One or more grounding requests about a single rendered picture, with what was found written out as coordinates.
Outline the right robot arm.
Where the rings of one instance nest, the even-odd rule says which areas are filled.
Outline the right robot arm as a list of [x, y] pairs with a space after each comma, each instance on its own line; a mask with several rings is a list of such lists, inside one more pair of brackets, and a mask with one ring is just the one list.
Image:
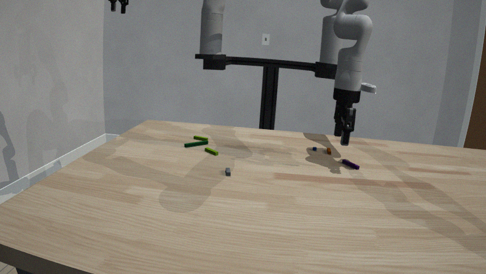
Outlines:
[[225, 0], [203, 0], [200, 54], [221, 54]]

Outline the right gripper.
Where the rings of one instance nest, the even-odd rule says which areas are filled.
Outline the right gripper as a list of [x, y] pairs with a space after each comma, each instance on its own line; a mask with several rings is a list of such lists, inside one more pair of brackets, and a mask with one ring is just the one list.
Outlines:
[[[116, 11], [117, 0], [109, 0], [111, 2], [111, 11]], [[118, 0], [121, 3], [121, 13], [126, 13], [126, 5], [129, 4], [129, 0]], [[127, 1], [127, 2], [126, 2]]]

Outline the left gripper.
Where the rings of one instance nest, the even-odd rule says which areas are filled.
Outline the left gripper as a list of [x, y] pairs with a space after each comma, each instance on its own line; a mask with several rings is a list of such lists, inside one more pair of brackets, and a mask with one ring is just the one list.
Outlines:
[[334, 113], [334, 135], [341, 136], [341, 145], [349, 145], [350, 132], [354, 131], [356, 116], [356, 108], [352, 108], [352, 104], [359, 103], [360, 93], [361, 91], [334, 88], [333, 99], [336, 100], [337, 108]]

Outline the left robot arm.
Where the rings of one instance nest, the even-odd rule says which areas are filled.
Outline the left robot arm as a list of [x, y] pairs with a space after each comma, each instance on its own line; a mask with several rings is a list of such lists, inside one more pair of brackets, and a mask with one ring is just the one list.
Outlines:
[[[323, 17], [320, 60], [337, 65], [334, 88], [376, 93], [377, 87], [362, 83], [363, 59], [373, 30], [367, 15], [354, 15], [364, 10], [369, 0], [320, 0], [325, 8], [337, 10]], [[350, 48], [342, 48], [343, 39], [357, 40]]]

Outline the purple rod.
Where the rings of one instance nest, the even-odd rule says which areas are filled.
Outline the purple rod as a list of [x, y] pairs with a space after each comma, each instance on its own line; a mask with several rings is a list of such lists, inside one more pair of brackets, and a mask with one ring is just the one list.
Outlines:
[[359, 167], [360, 167], [360, 166], [358, 166], [358, 165], [356, 165], [356, 164], [354, 164], [352, 162], [349, 162], [349, 161], [347, 161], [345, 159], [342, 160], [342, 163], [345, 164], [345, 165], [348, 165], [348, 166], [350, 166], [350, 167], [352, 167], [352, 168], [354, 168], [356, 170], [359, 170]]

